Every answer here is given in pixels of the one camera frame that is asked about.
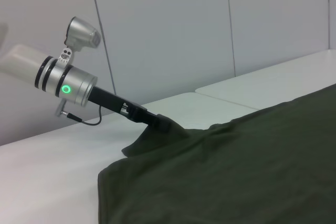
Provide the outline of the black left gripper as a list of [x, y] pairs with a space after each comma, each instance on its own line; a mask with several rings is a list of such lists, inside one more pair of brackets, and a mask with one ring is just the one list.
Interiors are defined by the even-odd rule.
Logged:
[[98, 87], [92, 88], [89, 94], [89, 101], [112, 112], [123, 115], [130, 121], [147, 124], [161, 132], [168, 132], [171, 128], [171, 119], [161, 114], [148, 112], [140, 105]]

